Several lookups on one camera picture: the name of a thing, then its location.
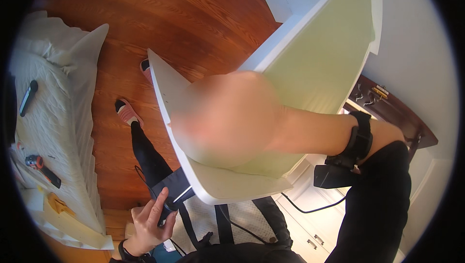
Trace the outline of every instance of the human hand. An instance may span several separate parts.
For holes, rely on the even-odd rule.
[[[171,238],[177,211],[168,215],[163,226],[158,226],[167,197],[168,188],[164,187],[156,201],[151,199],[144,207],[131,209],[136,233],[123,243],[131,255],[141,256]]]

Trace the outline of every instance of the black device on arm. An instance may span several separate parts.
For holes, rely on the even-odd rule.
[[[352,134],[346,149],[336,156],[327,156],[325,165],[317,165],[314,170],[313,186],[330,189],[352,186],[360,175],[352,173],[358,160],[364,159],[372,146],[373,135],[370,130],[371,115],[360,111],[350,112],[358,121],[358,127],[352,127]]]

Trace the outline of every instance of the black cable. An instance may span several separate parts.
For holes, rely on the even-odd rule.
[[[228,216],[225,214],[225,211],[221,208],[221,206],[219,207],[219,209],[221,210],[221,212],[223,213],[224,217],[226,218],[226,220],[231,224],[231,225],[234,225],[236,227],[238,227],[239,229],[243,230],[243,231],[246,231],[247,233],[251,234],[253,237],[255,237],[257,240],[259,240],[260,242],[264,243],[265,245],[269,244],[268,242],[264,241],[262,238],[260,238],[259,236],[255,235],[254,233],[252,233],[251,231],[247,230],[246,228],[244,227],[241,227],[240,225],[232,222]]]
[[[176,247],[177,247],[179,250],[181,250],[181,252],[183,252],[183,253],[184,253],[184,256],[185,256],[185,255],[187,255],[187,254],[184,252],[184,250],[183,250],[183,249],[181,249],[181,247],[179,247],[179,245],[178,245],[178,244],[176,244],[176,242],[174,242],[174,241],[173,241],[173,239],[170,239],[170,240],[171,240],[171,242],[174,244],[174,246],[176,246]]]
[[[155,199],[157,199],[158,196],[155,194],[154,190],[151,189],[150,186],[148,186],[148,184],[145,182],[145,179],[143,179],[142,176],[140,175],[139,170],[140,170],[140,172],[141,172],[142,174],[144,173],[144,172],[142,171],[142,169],[140,169],[140,167],[138,167],[137,165],[134,165],[134,169],[136,169],[136,172],[137,172],[137,174],[139,174],[139,177],[142,179],[142,181],[143,181],[144,184],[148,187],[148,189],[152,192],[152,194],[154,195]]]
[[[324,206],[324,207],[319,208],[319,209],[316,209],[316,210],[303,211],[303,210],[299,209],[299,207],[296,206],[296,205],[291,201],[291,199],[290,199],[287,195],[285,195],[285,194],[283,194],[283,193],[281,193],[281,194],[294,206],[294,208],[296,208],[299,212],[304,213],[304,214],[309,214],[309,213],[312,213],[312,212],[316,212],[316,211],[318,211],[318,210],[324,210],[324,209],[330,208],[330,207],[332,207],[332,206],[335,206],[335,205],[337,205],[337,204],[343,202],[343,201],[346,199],[346,197],[343,197],[343,198],[342,198],[339,202],[337,202],[337,203],[333,203],[333,204]]]

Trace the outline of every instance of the white sheet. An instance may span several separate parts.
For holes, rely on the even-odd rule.
[[[79,221],[102,234],[105,222],[90,133],[97,60],[108,28],[104,24],[89,33],[68,27],[60,18],[48,18],[45,11],[35,12],[22,25],[9,65],[18,109],[30,81],[39,85],[26,116],[17,118],[17,138],[25,147],[15,151],[17,162],[41,155],[62,181],[60,189],[45,182],[46,191],[56,193]]]

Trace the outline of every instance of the pink shoe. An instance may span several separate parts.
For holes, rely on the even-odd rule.
[[[144,59],[139,65],[140,71],[144,74],[144,76],[148,79],[148,81],[153,84],[152,81],[152,74],[150,73],[150,64],[148,63],[148,58]]]
[[[131,126],[130,123],[132,122],[130,122],[130,120],[134,120],[133,118],[135,117],[139,122],[140,127],[142,128],[144,126],[144,121],[141,117],[139,117],[139,115],[136,114],[134,109],[131,107],[131,104],[126,99],[120,98],[116,100],[115,107],[116,113],[118,113],[118,116],[121,118],[121,120],[123,120],[123,122]]]

